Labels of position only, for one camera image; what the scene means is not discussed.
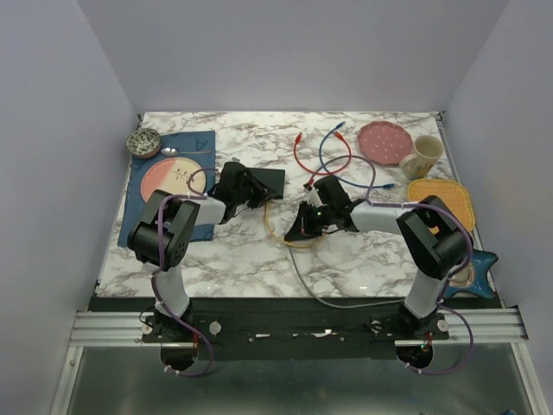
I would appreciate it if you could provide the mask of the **blue cloth placemat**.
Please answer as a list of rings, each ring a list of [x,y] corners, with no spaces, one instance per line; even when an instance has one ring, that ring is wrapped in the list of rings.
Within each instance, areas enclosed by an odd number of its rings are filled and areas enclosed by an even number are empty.
[[[175,148],[182,151],[210,150],[205,155],[176,156],[192,159],[200,165],[200,170],[207,174],[207,185],[204,191],[209,190],[215,184],[215,132],[214,131],[192,131],[162,135],[162,148]],[[125,248],[130,230],[136,225],[145,207],[146,202],[140,194],[140,184],[145,172],[165,159],[161,153],[147,159],[132,158],[130,164],[130,179],[126,189],[126,200],[122,224],[120,227],[118,246]]]

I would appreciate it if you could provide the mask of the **yellow woven mat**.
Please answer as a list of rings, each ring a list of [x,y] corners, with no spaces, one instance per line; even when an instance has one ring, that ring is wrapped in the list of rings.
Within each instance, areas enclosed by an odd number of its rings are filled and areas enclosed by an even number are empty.
[[[461,224],[471,233],[476,224],[469,193],[458,182],[443,179],[418,179],[407,188],[409,201],[438,196]]]

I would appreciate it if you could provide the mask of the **silver spoon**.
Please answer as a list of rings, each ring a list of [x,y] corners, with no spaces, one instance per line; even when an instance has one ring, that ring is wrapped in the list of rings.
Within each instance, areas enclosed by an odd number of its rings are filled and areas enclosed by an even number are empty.
[[[185,155],[205,155],[210,153],[211,153],[210,150],[182,151],[175,148],[161,149],[161,154],[166,157],[176,157],[176,156],[185,156]]]

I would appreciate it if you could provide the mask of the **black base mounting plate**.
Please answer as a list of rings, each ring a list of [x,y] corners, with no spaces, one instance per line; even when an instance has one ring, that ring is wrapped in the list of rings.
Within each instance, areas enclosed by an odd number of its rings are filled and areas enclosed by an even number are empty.
[[[168,369],[197,369],[210,361],[299,361],[401,357],[411,365],[437,346],[515,342],[524,337],[518,312],[496,301],[451,299],[427,330],[400,326],[401,301],[355,306],[351,298],[328,306],[314,298],[201,298],[192,301],[194,333],[170,320],[156,323],[156,310],[117,311],[117,301],[99,299],[77,315],[71,343],[81,347],[157,348]]]

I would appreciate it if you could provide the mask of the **dark grey network switch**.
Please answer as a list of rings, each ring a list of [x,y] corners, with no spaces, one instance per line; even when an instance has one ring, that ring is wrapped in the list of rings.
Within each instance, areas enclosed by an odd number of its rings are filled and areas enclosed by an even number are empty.
[[[251,168],[252,176],[259,180],[265,187],[275,191],[275,199],[281,200],[284,195],[285,170]]]

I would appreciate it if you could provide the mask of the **cream ceramic mug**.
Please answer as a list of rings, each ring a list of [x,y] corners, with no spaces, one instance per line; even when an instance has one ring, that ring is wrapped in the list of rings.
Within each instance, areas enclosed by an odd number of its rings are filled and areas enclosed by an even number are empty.
[[[409,155],[399,163],[404,176],[410,180],[425,177],[444,153],[444,145],[438,137],[423,135],[413,142]]]

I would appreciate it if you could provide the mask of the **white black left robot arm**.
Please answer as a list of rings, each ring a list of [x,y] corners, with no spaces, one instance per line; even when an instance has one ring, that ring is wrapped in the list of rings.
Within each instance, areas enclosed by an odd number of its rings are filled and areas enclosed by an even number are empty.
[[[224,164],[219,180],[206,192],[189,188],[170,193],[152,192],[136,225],[128,235],[127,246],[138,261],[153,268],[151,285],[156,298],[156,323],[174,342],[185,340],[192,326],[192,303],[186,293],[181,262],[199,226],[226,224],[237,209],[264,207],[283,198],[283,169],[248,168],[232,161]]]

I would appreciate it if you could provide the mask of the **pink dotted plate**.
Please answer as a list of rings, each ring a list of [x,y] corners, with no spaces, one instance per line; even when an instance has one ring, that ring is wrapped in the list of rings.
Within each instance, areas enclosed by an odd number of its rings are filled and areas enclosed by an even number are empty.
[[[362,156],[381,166],[398,166],[411,153],[411,135],[402,126],[389,121],[364,125],[357,136]]]

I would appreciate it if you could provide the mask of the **pink and cream plate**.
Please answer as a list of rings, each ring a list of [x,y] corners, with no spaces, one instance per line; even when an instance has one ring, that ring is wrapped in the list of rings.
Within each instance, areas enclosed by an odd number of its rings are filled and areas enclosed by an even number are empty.
[[[207,185],[207,174],[200,165],[189,158],[175,157],[155,163],[144,174],[140,194],[147,202],[155,190],[170,194],[192,194],[192,189],[202,193]]]

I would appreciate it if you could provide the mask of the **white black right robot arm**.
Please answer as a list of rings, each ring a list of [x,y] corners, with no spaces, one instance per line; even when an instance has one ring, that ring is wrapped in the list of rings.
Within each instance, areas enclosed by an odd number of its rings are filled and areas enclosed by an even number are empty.
[[[329,227],[403,236],[417,271],[399,306],[397,327],[410,339],[427,331],[449,280],[470,263],[473,254],[472,238],[439,197],[406,204],[353,201],[334,176],[323,177],[311,187],[284,240],[317,239]]]

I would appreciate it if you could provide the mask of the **aluminium rail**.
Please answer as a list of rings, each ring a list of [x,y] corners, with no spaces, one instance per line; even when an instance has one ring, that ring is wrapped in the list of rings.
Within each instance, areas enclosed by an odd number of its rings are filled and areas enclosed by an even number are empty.
[[[391,307],[309,298],[196,298],[188,334],[147,336],[153,303],[101,299],[74,319],[55,414],[538,414],[515,309],[450,300],[418,373],[397,351]]]

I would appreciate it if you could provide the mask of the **small patterned bowl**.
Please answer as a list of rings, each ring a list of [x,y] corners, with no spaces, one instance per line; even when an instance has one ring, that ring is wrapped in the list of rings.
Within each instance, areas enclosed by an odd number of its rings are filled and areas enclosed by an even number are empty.
[[[161,149],[161,144],[161,134],[150,128],[136,130],[125,140],[125,148],[131,155],[140,159],[155,156]]]

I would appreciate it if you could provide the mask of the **blue star shaped dish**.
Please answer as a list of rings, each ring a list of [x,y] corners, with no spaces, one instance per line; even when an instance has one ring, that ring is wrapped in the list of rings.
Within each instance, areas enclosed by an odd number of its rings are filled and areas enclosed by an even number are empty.
[[[488,281],[488,272],[499,260],[494,252],[474,250],[470,264],[456,273],[444,291],[444,298],[451,298],[459,293],[493,299],[495,291]]]

